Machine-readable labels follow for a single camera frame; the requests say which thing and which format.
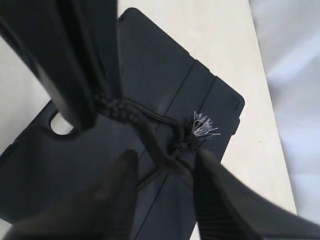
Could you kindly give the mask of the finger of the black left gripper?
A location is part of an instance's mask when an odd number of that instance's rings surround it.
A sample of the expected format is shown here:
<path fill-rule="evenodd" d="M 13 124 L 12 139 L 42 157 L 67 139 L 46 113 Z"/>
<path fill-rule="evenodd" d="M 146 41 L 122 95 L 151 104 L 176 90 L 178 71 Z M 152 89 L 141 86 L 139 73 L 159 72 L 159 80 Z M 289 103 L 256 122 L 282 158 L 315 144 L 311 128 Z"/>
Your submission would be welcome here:
<path fill-rule="evenodd" d="M 2 0 L 0 36 L 38 78 L 71 125 L 78 130 L 95 125 L 90 85 L 56 0 Z"/>
<path fill-rule="evenodd" d="M 121 99 L 118 2 L 70 0 L 69 3 L 80 41 L 76 53 L 88 82 L 95 92 Z"/>

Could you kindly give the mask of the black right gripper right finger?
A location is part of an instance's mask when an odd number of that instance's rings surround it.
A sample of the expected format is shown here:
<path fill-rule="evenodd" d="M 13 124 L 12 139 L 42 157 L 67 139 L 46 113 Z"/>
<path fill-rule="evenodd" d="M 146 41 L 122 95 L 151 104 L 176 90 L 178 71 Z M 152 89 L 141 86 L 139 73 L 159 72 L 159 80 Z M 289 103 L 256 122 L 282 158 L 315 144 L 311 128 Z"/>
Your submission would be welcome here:
<path fill-rule="evenodd" d="M 193 202 L 202 240 L 318 240 L 320 226 L 271 203 L 212 152 L 196 153 Z"/>

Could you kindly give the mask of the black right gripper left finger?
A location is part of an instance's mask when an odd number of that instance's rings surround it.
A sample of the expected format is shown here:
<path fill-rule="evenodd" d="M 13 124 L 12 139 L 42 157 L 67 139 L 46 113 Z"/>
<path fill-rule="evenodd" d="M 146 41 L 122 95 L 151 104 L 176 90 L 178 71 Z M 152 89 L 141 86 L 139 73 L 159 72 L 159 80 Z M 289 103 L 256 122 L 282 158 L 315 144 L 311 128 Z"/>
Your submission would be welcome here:
<path fill-rule="evenodd" d="M 125 150 L 98 183 L 15 223 L 5 240 L 128 240 L 135 216 L 138 154 Z"/>

